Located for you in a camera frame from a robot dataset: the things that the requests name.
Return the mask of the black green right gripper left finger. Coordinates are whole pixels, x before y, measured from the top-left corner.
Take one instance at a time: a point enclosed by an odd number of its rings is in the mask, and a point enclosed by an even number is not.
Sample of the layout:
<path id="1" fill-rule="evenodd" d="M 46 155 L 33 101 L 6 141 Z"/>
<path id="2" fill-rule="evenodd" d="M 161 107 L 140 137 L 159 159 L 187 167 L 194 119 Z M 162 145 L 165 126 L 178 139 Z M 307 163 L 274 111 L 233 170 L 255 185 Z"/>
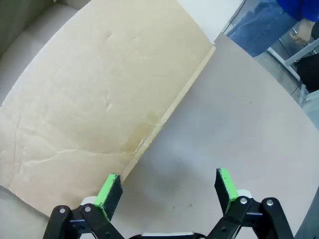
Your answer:
<path id="1" fill-rule="evenodd" d="M 79 239 L 92 235 L 95 239 L 122 239 L 111 219 L 123 193 L 120 175 L 110 174 L 93 203 L 76 209 L 56 206 L 50 215 L 44 239 Z"/>

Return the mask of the person's left hand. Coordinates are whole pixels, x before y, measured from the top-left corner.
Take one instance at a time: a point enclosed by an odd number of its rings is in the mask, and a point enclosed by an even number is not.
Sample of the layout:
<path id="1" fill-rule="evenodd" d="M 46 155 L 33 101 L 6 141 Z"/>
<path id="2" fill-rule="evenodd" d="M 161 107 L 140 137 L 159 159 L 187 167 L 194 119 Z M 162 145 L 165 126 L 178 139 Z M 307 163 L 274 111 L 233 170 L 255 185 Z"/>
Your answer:
<path id="1" fill-rule="evenodd" d="M 306 44 L 311 38 L 312 28 L 315 22 L 310 21 L 306 18 L 300 21 L 297 33 L 290 33 L 290 37 L 295 42 L 295 44 Z"/>

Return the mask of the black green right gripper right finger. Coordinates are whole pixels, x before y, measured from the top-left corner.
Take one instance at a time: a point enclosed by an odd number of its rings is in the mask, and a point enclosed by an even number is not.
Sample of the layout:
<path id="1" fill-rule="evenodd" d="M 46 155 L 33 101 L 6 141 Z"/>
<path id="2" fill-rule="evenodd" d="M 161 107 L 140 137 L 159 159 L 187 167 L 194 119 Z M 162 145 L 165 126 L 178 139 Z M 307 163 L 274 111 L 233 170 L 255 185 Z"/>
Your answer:
<path id="1" fill-rule="evenodd" d="M 251 228 L 259 239 L 292 239 L 293 233 L 278 199 L 261 202 L 240 196 L 226 168 L 216 169 L 214 184 L 223 217 L 208 239 L 234 239 L 242 227 Z"/>

